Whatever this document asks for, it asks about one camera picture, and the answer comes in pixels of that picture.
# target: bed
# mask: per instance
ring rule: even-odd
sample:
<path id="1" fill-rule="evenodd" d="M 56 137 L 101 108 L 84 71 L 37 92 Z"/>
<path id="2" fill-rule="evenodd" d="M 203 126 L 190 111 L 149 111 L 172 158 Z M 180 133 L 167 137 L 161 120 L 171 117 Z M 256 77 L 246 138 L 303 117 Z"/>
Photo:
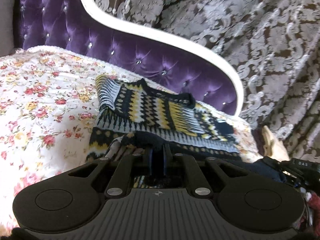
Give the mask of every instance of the bed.
<path id="1" fill-rule="evenodd" d="M 18 226 L 12 201 L 20 190 L 84 163 L 98 112 L 94 79 L 102 73 L 192 93 L 233 125 L 243 161 L 261 158 L 238 117 L 244 92 L 228 62 L 191 41 L 112 16 L 103 25 L 88 10 L 82 0 L 15 1 L 17 50 L 0 58 L 0 235 Z"/>

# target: beige object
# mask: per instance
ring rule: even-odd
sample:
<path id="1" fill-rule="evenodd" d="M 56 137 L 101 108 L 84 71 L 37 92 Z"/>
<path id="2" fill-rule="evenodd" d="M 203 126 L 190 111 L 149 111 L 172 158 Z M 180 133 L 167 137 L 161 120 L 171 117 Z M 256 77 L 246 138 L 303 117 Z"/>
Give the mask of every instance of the beige object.
<path id="1" fill-rule="evenodd" d="M 279 141 L 267 126 L 262 128 L 262 135 L 264 138 L 264 156 L 268 156 L 279 162 L 290 160 L 282 141 Z"/>

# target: headboard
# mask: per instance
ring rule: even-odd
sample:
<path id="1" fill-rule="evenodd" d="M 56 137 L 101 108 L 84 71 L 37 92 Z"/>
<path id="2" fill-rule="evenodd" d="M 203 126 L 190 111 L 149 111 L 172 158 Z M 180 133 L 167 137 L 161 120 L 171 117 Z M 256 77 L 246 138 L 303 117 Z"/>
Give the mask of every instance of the headboard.
<path id="1" fill-rule="evenodd" d="M 136 72 L 168 89 L 238 115 L 236 71 L 209 49 L 173 34 L 117 19 L 93 0 L 16 0 L 15 46 L 52 45 Z"/>

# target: red fabric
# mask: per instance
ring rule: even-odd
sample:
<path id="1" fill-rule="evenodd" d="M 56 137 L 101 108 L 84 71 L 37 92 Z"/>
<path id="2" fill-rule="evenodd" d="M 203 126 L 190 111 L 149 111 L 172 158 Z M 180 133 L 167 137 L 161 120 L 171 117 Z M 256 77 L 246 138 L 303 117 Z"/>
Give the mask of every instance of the red fabric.
<path id="1" fill-rule="evenodd" d="M 320 198 L 316 193 L 312 193 L 308 205 L 313 209 L 313 233 L 320 236 Z"/>

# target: gray ribbed panel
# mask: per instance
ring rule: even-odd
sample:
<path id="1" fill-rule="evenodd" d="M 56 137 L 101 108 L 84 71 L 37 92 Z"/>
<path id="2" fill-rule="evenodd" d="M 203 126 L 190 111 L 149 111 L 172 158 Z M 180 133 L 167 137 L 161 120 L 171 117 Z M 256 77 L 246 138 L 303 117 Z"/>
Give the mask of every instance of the gray ribbed panel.
<path id="1" fill-rule="evenodd" d="M 255 234 L 225 221 L 211 201 L 191 197 L 186 189 L 132 189 L 106 202 L 83 227 L 62 234 L 31 232 L 41 240 L 286 240 L 296 232 Z"/>

